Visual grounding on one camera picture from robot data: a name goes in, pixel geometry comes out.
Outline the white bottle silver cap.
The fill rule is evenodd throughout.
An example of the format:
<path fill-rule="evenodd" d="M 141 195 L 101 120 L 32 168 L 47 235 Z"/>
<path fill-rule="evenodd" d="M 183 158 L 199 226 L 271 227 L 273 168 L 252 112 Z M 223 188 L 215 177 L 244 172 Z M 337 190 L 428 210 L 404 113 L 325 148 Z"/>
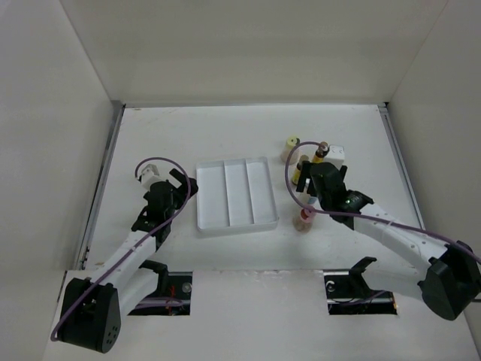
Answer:
<path fill-rule="evenodd" d="M 304 189 L 305 203 L 306 203 L 307 205 L 315 205 L 315 203 L 316 203 L 316 201 L 317 201 L 317 197 L 316 197 L 316 196 L 312 196 L 312 195 L 310 194 L 309 188 L 310 188 L 310 180 L 307 179 L 307 180 L 306 180 L 305 189 Z"/>

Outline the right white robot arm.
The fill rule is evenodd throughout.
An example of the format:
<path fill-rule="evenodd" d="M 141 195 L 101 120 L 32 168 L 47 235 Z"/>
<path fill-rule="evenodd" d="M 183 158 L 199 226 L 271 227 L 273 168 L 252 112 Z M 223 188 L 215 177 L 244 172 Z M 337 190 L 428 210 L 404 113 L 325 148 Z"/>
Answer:
<path fill-rule="evenodd" d="M 180 238 L 177 269 L 324 269 L 326 291 L 358 302 L 400 293 L 454 320 L 480 292 L 476 261 L 398 225 L 357 193 L 341 198 L 359 212 L 327 217 L 301 208 L 289 170 L 265 159 L 202 162 L 195 170 L 197 228 Z"/>

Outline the pink-capped spice jar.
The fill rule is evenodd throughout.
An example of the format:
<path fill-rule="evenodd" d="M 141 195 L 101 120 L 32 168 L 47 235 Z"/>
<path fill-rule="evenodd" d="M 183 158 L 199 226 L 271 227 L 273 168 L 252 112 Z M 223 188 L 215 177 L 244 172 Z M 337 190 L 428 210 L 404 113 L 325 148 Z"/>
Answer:
<path fill-rule="evenodd" d="M 293 217 L 292 224 L 298 232 L 307 233 L 313 226 L 313 220 L 316 216 L 315 212 L 302 208 L 298 216 Z"/>

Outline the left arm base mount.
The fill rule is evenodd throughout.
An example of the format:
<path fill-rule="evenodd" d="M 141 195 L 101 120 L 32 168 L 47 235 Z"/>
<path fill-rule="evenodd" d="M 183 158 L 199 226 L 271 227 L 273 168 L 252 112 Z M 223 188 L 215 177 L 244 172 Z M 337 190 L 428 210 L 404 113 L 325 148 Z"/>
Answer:
<path fill-rule="evenodd" d="M 168 267 L 152 260 L 144 261 L 139 269 L 150 270 L 156 274 L 156 289 L 147 296 L 160 303 L 172 303 L 170 299 L 180 300 L 182 305 L 175 306 L 142 306 L 129 313 L 129 316 L 189 316 L 193 275 L 191 272 L 170 272 Z"/>

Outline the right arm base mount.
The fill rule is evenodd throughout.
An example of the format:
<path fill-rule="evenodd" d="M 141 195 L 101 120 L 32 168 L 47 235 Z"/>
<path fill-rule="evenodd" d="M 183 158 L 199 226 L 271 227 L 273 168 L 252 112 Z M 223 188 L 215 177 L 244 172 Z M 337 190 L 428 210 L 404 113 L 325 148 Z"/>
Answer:
<path fill-rule="evenodd" d="M 349 269 L 323 272 L 328 313 L 332 316 L 397 315 L 394 295 L 385 290 L 372 290 L 363 278 L 374 257 L 364 257 Z"/>

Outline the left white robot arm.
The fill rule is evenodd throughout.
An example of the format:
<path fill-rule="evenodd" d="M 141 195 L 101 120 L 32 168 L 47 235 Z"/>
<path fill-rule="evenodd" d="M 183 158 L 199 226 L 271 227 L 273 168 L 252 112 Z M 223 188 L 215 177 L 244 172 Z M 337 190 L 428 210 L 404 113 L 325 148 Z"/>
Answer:
<path fill-rule="evenodd" d="M 172 220 L 198 192 L 196 179 L 171 169 L 175 186 L 148 168 L 139 177 L 147 188 L 146 206 L 117 251 L 87 278 L 73 278 L 64 289 L 52 341 L 107 353 L 115 344 L 123 319 L 146 298 L 168 293 L 166 265 L 150 260 L 171 232 Z"/>

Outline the small yellow brown-capped bottle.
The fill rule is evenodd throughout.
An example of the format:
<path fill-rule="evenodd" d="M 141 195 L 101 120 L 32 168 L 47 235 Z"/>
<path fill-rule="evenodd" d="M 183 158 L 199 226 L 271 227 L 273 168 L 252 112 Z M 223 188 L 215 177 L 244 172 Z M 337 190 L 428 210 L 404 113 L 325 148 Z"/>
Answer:
<path fill-rule="evenodd" d="M 303 161 L 298 162 L 297 165 L 296 165 L 296 168 L 294 170 L 294 173 L 293 173 L 292 179 L 291 179 L 291 182 L 294 185 L 298 185 L 299 178 L 301 176 L 302 166 L 303 166 Z"/>

